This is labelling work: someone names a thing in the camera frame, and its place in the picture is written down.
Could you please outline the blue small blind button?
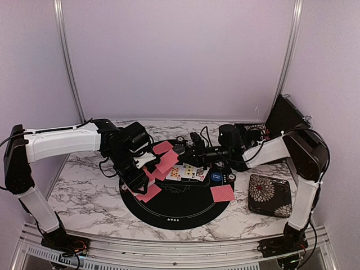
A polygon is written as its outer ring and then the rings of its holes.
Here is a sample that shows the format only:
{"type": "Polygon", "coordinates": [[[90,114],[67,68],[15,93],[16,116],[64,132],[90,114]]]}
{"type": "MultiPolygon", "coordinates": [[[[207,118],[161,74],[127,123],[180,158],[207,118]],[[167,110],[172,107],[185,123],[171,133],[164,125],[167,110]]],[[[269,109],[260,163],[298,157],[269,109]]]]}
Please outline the blue small blind button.
{"type": "Polygon", "coordinates": [[[221,173],[212,173],[211,174],[211,181],[213,185],[219,186],[223,184],[223,176],[221,173]]]}

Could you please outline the red playing card deck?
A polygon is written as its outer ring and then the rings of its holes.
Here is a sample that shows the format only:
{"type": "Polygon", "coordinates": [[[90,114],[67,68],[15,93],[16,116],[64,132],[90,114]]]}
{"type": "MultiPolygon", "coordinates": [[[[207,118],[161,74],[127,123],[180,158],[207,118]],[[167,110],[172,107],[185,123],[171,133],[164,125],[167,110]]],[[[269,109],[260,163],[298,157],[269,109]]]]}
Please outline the red playing card deck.
{"type": "Polygon", "coordinates": [[[129,168],[121,176],[121,180],[134,193],[145,195],[148,192],[150,178],[143,169],[129,168]]]}

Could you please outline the queen of hearts card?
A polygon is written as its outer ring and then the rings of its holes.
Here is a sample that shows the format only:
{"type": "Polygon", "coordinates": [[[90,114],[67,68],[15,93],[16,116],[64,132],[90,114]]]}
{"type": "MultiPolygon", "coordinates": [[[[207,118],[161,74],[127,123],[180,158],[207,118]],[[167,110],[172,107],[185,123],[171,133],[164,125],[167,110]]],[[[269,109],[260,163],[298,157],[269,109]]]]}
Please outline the queen of hearts card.
{"type": "Polygon", "coordinates": [[[181,181],[182,174],[184,173],[183,167],[174,166],[166,177],[166,180],[181,181]]]}

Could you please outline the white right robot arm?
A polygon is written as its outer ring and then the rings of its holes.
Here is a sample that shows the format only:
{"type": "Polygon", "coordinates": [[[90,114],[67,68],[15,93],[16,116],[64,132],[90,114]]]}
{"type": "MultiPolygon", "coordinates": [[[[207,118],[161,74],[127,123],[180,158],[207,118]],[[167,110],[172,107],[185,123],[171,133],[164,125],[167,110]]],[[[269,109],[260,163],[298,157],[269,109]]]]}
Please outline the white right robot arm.
{"type": "Polygon", "coordinates": [[[330,165],[330,149],[324,138],[305,126],[281,131],[270,140],[244,148],[244,141],[235,125],[219,127],[218,145],[205,146],[199,134],[192,133],[192,145],[177,150],[178,161],[197,167],[225,160],[234,169],[251,169],[278,160],[286,160],[296,183],[292,212],[278,246],[290,252],[300,244],[300,233],[309,224],[320,195],[322,178],[330,165]]]}

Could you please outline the black dealer button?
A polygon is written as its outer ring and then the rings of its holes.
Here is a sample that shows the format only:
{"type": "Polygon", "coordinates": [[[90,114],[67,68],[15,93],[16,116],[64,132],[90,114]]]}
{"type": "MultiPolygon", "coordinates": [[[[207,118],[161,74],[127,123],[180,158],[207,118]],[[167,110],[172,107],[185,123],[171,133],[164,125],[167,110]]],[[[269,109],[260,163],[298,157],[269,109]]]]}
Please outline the black dealer button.
{"type": "Polygon", "coordinates": [[[172,150],[177,155],[183,155],[186,152],[186,148],[183,145],[175,145],[175,146],[173,146],[172,150]]]}

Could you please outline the red card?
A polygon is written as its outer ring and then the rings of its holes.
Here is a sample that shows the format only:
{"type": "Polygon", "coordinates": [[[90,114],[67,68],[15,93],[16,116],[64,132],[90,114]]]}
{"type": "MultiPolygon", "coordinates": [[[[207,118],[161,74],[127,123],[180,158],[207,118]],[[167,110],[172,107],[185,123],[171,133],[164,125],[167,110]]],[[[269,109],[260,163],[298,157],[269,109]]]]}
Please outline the red card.
{"type": "Polygon", "coordinates": [[[143,194],[138,194],[136,196],[136,199],[139,201],[143,201],[144,203],[147,203],[148,201],[150,201],[156,194],[155,193],[150,193],[148,192],[147,194],[143,195],[143,194]]]}
{"type": "Polygon", "coordinates": [[[234,201],[235,196],[233,193],[233,188],[230,184],[222,186],[214,186],[210,188],[213,201],[215,203],[234,201]]]}
{"type": "Polygon", "coordinates": [[[153,185],[150,186],[147,190],[147,193],[139,197],[139,199],[144,202],[148,202],[160,192],[161,192],[161,188],[158,187],[157,185],[153,185]]]}
{"type": "Polygon", "coordinates": [[[156,155],[160,155],[170,151],[173,148],[173,145],[169,141],[163,141],[155,145],[152,150],[156,155]]]}

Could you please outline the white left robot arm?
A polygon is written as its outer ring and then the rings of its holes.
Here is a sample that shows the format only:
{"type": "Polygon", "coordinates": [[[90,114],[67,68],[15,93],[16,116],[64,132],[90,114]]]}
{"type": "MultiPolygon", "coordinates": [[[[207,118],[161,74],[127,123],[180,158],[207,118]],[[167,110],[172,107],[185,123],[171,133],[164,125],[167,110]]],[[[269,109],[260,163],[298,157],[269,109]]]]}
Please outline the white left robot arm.
{"type": "Polygon", "coordinates": [[[55,162],[72,153],[99,152],[112,162],[115,175],[131,191],[144,194],[150,179],[143,166],[159,161],[152,151],[151,136],[137,121],[125,128],[109,119],[89,119],[82,124],[49,129],[26,129],[18,124],[1,145],[6,146],[4,189],[18,198],[59,250],[67,250],[71,238],[44,197],[43,189],[50,189],[44,176],[37,186],[41,169],[54,171],[55,162]]]}

